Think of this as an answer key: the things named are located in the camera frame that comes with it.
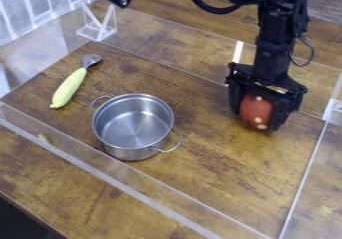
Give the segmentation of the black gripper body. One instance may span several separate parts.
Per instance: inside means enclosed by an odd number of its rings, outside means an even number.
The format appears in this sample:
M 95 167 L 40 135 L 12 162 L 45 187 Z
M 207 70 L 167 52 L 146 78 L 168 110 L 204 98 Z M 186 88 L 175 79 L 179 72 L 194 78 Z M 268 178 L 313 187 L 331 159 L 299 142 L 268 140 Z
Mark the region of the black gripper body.
M 266 97 L 272 94 L 305 95 L 307 87 L 288 75 L 294 43 L 294 39 L 280 43 L 256 39 L 254 62 L 228 63 L 227 84 L 234 81 L 246 87 L 247 93 L 262 93 Z

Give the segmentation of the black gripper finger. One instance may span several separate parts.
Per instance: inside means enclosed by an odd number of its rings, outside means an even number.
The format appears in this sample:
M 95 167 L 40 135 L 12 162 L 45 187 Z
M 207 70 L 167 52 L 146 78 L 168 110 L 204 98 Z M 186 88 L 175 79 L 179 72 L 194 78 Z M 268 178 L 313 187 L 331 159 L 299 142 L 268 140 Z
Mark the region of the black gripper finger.
M 236 82 L 228 83 L 228 104 L 230 109 L 235 115 L 239 114 L 240 103 L 247 93 L 246 87 Z
M 290 114 L 299 110 L 302 94 L 272 94 L 268 99 L 274 104 L 268 129 L 276 131 L 286 122 Z

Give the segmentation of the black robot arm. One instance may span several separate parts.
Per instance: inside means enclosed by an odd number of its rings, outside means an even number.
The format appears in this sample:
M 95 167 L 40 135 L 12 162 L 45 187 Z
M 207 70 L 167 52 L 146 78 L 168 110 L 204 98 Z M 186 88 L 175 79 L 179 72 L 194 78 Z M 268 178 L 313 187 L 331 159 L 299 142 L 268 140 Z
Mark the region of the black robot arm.
M 288 75 L 295 43 L 306 41 L 307 0 L 105 1 L 187 26 L 254 38 L 254 61 L 228 64 L 228 105 L 251 127 L 279 129 L 307 93 L 307 87 Z

